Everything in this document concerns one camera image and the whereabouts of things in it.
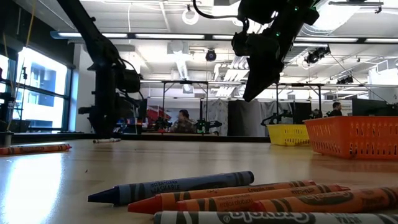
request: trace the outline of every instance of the robotic arm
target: robotic arm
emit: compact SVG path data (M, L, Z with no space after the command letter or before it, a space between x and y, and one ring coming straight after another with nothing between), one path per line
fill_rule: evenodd
M93 65L88 70L95 71L95 104L79 108L79 114L89 114L88 119L96 134L110 138L113 128L121 117L132 116L132 107L137 102L128 93L140 90L139 74L126 69L123 60L112 42L104 37L94 25L79 0L57 0L69 19L85 41ZM116 89L124 94L120 96Z
M201 12L193 0L199 15L209 19L235 17L243 23L243 31L232 40L237 56L250 56L248 82L243 98L253 100L264 89L278 83L283 71L284 59L293 42L306 23L314 24L319 13L313 7L319 0L241 0L237 16L211 16ZM248 34L249 19L271 24L261 34Z

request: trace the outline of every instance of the table surface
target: table surface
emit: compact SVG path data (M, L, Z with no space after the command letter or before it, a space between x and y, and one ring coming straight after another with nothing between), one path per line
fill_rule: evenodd
M251 170L254 184L314 180L359 189L398 185L392 161L347 161L266 143L69 141L70 152L0 157L0 223L152 223L88 203L118 184Z

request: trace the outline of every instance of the window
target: window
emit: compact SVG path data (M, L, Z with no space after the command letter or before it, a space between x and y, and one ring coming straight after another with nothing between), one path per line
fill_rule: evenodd
M32 49L18 56L12 118L30 121L30 131L67 130L71 70Z
M8 74L8 64L9 60L7 57L0 55L0 68L2 69L1 78L6 79ZM0 92L4 93L6 91L6 84L0 84Z
M32 128L61 128L64 99L31 90L18 91L12 118L30 121Z
M25 67L26 80L22 67ZM68 68L32 49L19 52L17 82L65 95Z

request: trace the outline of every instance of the crayon wrapper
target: crayon wrapper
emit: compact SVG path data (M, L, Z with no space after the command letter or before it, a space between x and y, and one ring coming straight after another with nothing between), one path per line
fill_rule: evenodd
M140 184L119 185L120 205L154 197L167 192L181 192L190 190L216 189L223 187L245 186L254 182L254 175L250 171L229 174L207 175L183 179L163 180Z
M398 187L350 190L299 197L261 200L256 212L372 212L393 208L397 204Z
M308 187L297 187L292 189L270 190L250 194L237 194L213 198L201 198L195 200L185 200L178 203L180 211L249 211L255 201L291 197L298 195L319 194L324 192L336 192L343 190L339 185L316 185Z
M154 224L398 224L398 215L349 213L159 212Z
M70 148L69 144L48 145L48 146L3 147L0 148L0 155L69 151L69 148Z
M226 187L221 189L208 189L208 190L193 190L189 192L175 192L175 193L164 193L160 196L162 197L162 209L168 211L177 210L177 202L182 200L198 199L198 198L208 198L208 197L218 197L225 195L236 195L236 194L246 194L254 192L263 192L267 190L279 190L288 189L294 187L305 187L315 185L314 181L303 180L303 181L291 181L291 182L281 182L273 184L262 184L254 185L249 187Z

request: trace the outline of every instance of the man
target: man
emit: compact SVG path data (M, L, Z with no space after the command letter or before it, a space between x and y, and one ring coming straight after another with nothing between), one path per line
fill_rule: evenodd
M174 122L170 128L171 133L196 133L195 122L189 119L187 110L180 110L178 121Z
M329 114L329 116L342 116L343 114L341 113L341 103L335 102L333 104L333 111Z

